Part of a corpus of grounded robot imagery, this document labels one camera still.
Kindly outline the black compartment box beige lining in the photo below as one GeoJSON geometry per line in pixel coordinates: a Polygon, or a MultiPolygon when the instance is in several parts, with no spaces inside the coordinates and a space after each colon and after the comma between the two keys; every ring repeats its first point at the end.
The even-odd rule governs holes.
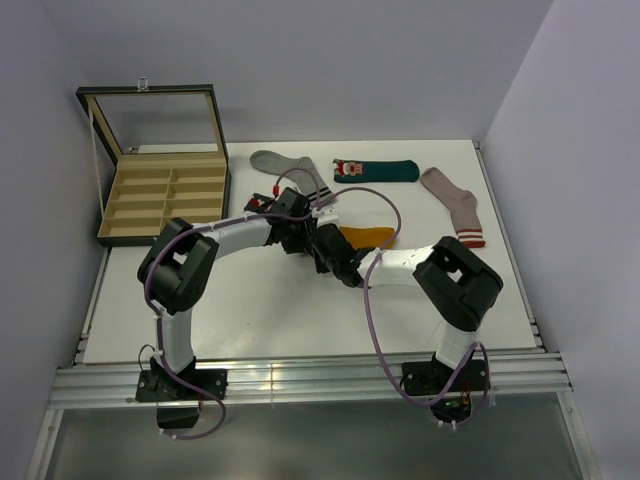
{"type": "Polygon", "coordinates": [[[211,84],[80,87],[94,151],[114,166],[101,193],[100,245],[146,246],[168,222],[228,214],[229,153],[211,84]]]}

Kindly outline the aluminium rail frame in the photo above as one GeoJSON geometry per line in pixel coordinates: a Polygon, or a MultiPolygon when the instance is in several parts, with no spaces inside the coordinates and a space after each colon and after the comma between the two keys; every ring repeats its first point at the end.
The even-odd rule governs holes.
{"type": "Polygon", "coordinates": [[[429,358],[445,323],[417,287],[349,289],[277,247],[214,266],[194,312],[203,369],[227,371],[222,404],[203,407],[203,439],[161,435],[135,401],[136,353],[154,339],[135,278],[141,247],[104,259],[81,356],[57,372],[28,469],[31,479],[597,479],[559,353],[546,350],[470,140],[273,142],[310,156],[435,166],[478,201],[480,257],[504,287],[480,327],[491,393],[456,429],[390,384],[429,358]]]}

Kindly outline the dark green reindeer sock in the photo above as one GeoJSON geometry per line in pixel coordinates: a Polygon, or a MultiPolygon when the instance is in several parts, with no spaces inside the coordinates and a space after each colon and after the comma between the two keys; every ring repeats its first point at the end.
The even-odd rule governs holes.
{"type": "Polygon", "coordinates": [[[343,184],[412,183],[420,176],[419,166],[412,160],[362,161],[333,160],[334,181],[343,184]]]}

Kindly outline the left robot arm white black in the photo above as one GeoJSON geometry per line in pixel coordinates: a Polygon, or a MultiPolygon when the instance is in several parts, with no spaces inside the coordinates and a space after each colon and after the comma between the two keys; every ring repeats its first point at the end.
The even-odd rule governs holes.
{"type": "Polygon", "coordinates": [[[169,220],[138,269],[144,300],[156,324],[154,362],[164,370],[159,388],[183,399],[195,386],[191,324],[214,262],[254,247],[302,246],[311,218],[309,199],[287,188],[277,198],[254,197],[242,215],[213,223],[169,220]]]}

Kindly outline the taupe sock red cuff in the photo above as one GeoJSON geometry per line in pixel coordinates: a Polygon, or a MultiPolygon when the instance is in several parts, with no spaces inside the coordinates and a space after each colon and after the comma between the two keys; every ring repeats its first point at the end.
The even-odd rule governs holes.
{"type": "Polygon", "coordinates": [[[426,169],[421,184],[448,210],[457,239],[470,249],[486,246],[477,215],[477,199],[469,190],[456,186],[436,167],[426,169]]]}

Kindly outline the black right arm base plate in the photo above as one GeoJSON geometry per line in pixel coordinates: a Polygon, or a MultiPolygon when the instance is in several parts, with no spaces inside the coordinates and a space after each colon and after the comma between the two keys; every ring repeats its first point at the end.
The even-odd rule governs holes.
{"type": "MultiPolygon", "coordinates": [[[[401,364],[401,383],[409,396],[435,396],[449,381],[453,369],[437,360],[401,364]]],[[[481,360],[469,360],[449,389],[450,393],[481,392],[488,379],[481,360]]]]}

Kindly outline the grey striped sock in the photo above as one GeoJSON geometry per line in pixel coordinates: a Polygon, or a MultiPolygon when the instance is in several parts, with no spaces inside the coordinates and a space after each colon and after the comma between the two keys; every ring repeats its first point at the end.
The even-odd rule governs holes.
{"type": "Polygon", "coordinates": [[[259,172],[293,182],[312,205],[328,206],[337,202],[309,157],[290,158],[273,151],[258,150],[250,155],[249,162],[259,172]]]}

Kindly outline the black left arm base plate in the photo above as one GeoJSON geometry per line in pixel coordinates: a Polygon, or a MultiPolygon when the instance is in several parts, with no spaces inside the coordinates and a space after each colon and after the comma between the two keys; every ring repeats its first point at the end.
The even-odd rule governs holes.
{"type": "MultiPolygon", "coordinates": [[[[187,382],[223,400],[227,387],[227,371],[224,369],[196,369],[187,382]]],[[[160,373],[143,370],[138,379],[135,401],[139,403],[200,401],[206,397],[171,379],[164,370],[160,373]]]]}

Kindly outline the mustard yellow sock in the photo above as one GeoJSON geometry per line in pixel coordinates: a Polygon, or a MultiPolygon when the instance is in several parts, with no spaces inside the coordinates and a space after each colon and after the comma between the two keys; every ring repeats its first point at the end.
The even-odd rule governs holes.
{"type": "Polygon", "coordinates": [[[394,245],[395,230],[391,227],[339,227],[341,233],[354,249],[391,248],[394,245]]]}

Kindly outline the navy santa sock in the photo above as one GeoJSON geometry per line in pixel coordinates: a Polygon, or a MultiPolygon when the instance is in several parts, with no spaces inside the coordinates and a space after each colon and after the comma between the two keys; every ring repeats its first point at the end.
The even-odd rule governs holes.
{"type": "Polygon", "coordinates": [[[245,212],[257,214],[268,213],[274,203],[274,198],[254,193],[244,207],[245,212]]]}

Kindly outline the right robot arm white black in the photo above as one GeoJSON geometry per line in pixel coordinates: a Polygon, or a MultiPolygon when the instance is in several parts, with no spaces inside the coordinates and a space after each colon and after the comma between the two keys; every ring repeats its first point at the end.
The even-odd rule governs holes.
{"type": "Polygon", "coordinates": [[[365,297],[376,287],[420,288],[445,322],[434,354],[435,383],[452,390],[466,379],[465,362],[476,347],[479,327],[504,287],[480,257],[450,236],[416,249],[355,249],[333,224],[317,228],[310,245],[323,273],[363,289],[365,297]]]}

